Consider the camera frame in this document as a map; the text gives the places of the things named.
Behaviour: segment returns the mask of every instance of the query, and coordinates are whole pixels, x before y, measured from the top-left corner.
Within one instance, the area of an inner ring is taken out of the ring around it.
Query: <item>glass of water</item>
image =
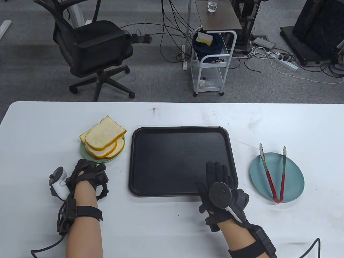
[[[208,0],[208,12],[215,12],[218,0]]]

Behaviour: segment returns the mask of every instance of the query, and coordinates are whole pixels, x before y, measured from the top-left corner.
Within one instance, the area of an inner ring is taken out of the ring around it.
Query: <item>hand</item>
[[[70,191],[73,191],[75,190],[75,186],[78,182],[88,181],[94,190],[96,190],[97,186],[101,185],[103,176],[106,177],[104,172],[105,170],[106,166],[103,163],[97,165],[94,161],[80,159],[75,166],[72,175],[66,179],[66,185]]]
[[[209,217],[205,220],[206,224],[210,226],[212,232],[219,231],[220,228],[218,227],[217,223],[227,221],[233,218],[233,215],[225,210],[216,207],[213,202],[210,200],[209,197],[209,189],[210,187],[216,182],[222,182],[229,186],[232,190],[232,201],[228,201],[228,205],[233,203],[236,205],[238,200],[238,196],[243,196],[244,201],[240,204],[240,213],[243,213],[243,209],[248,203],[248,195],[243,192],[241,189],[234,189],[234,180],[231,176],[230,171],[228,171],[225,165],[221,165],[219,162],[207,162],[206,164],[206,182],[207,185],[205,186],[201,182],[196,182],[196,188],[200,194],[202,205],[199,207],[199,212],[204,213],[205,211],[208,212]]]

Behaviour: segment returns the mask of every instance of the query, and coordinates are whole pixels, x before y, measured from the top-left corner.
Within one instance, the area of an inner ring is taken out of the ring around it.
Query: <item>gray carpet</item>
[[[178,11],[186,18],[187,1],[173,0]],[[85,20],[91,19],[95,0],[81,4]],[[294,25],[305,0],[271,0],[262,2],[255,22],[256,35],[267,35],[276,47],[289,50],[279,35],[281,26]],[[191,26],[198,27],[198,14],[193,3]],[[41,6],[28,0],[0,2],[0,23],[11,19],[12,25],[0,42],[0,121],[12,102],[32,101],[91,101],[94,85],[79,88],[79,94],[68,91],[68,85],[80,81],[72,76],[58,46],[52,40],[54,20]],[[161,23],[159,0],[103,0],[100,20],[110,20],[118,26],[137,22]],[[126,29],[135,33],[162,32],[161,26],[134,25]],[[244,103],[344,103],[344,83],[329,85],[299,80],[273,71],[269,60],[250,59],[246,64],[261,73],[249,71],[243,64],[230,70],[225,85],[225,95],[202,93],[193,97],[191,74],[184,72],[180,63],[168,63],[159,52],[161,35],[153,35],[151,44],[134,45],[134,54],[123,64],[129,65],[129,75],[114,79],[130,87],[136,98],[105,85],[99,101],[164,101],[164,102],[244,102]],[[181,37],[175,37],[181,43]],[[168,36],[164,36],[162,51],[170,60],[179,52]],[[231,67],[238,60],[234,59]],[[276,64],[277,69],[292,73]],[[299,70],[297,76],[325,82],[340,79],[323,73]]]

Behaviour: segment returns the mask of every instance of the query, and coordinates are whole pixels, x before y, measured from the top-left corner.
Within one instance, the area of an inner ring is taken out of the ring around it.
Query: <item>black office chair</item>
[[[59,45],[64,59],[71,67],[71,74],[80,78],[97,74],[96,77],[69,86],[70,92],[77,94],[77,87],[96,82],[93,101],[97,101],[102,85],[107,83],[129,93],[129,98],[134,98],[134,92],[110,78],[122,71],[130,73],[128,66],[104,71],[111,66],[121,65],[124,59],[132,56],[133,48],[131,35],[127,31],[121,30],[110,21],[97,21],[100,0],[97,1],[93,21],[88,25],[74,29],[63,18],[63,11],[84,1],[87,0],[34,0],[53,15],[53,40]]]

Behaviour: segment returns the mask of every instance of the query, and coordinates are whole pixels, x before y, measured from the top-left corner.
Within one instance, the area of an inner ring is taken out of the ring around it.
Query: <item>stack of bread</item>
[[[112,159],[124,148],[126,129],[120,127],[109,116],[80,135],[86,151],[96,159]]]

